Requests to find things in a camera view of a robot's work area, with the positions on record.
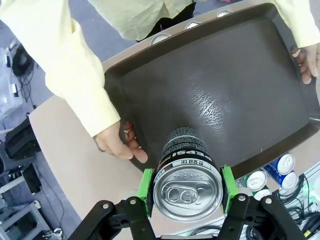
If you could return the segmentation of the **person's left hand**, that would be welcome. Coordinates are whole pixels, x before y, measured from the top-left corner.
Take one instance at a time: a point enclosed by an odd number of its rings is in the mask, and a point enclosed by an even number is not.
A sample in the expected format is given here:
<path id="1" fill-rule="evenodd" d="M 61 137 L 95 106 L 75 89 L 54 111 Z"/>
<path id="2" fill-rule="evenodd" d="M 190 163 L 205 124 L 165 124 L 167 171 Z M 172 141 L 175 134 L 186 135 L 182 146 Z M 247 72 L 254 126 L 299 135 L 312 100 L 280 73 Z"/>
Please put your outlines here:
<path id="1" fill-rule="evenodd" d="M 310 84 L 312 78 L 317 78 L 320 73 L 320 44 L 303 48 L 294 45 L 290 51 L 299 66 L 302 82 L 305 85 Z"/>

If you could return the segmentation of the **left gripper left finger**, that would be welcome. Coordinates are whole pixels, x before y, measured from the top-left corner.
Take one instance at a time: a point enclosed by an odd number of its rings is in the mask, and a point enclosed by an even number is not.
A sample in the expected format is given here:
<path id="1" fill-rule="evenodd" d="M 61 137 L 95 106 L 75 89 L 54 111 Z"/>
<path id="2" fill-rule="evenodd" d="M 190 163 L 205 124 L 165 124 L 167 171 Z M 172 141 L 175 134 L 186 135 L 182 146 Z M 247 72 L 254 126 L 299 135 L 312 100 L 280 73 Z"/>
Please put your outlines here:
<path id="1" fill-rule="evenodd" d="M 155 170 L 145 169 L 136 196 L 118 204 L 98 201 L 72 233 L 73 240 L 113 240 L 122 229 L 129 228 L 133 240 L 154 240 L 149 221 L 152 215 Z"/>

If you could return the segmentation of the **person's right hand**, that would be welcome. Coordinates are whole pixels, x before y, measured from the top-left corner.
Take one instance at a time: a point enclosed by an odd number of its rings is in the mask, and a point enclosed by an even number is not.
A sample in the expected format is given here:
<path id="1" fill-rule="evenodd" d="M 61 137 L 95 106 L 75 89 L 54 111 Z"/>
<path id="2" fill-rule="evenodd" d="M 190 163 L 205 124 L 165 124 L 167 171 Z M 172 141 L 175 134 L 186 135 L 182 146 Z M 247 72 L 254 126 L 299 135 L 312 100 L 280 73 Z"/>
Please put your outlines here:
<path id="1" fill-rule="evenodd" d="M 131 122 L 114 123 L 92 137 L 98 150 L 123 160 L 136 158 L 141 163 L 148 160 L 147 153 L 141 147 Z"/>

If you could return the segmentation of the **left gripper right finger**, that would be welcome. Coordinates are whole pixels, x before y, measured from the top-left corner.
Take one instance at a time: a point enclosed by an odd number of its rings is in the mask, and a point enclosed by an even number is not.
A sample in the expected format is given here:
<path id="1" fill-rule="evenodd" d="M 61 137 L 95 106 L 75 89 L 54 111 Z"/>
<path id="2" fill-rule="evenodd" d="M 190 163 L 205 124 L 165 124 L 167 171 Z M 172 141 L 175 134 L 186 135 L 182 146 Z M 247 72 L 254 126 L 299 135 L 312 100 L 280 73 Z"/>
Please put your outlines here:
<path id="1" fill-rule="evenodd" d="M 229 166 L 220 168 L 222 206 L 225 219 L 219 231 L 221 240 L 238 240 L 244 225 L 258 232 L 259 240 L 304 240 L 306 237 L 288 210 L 274 195 L 256 200 L 240 193 Z"/>

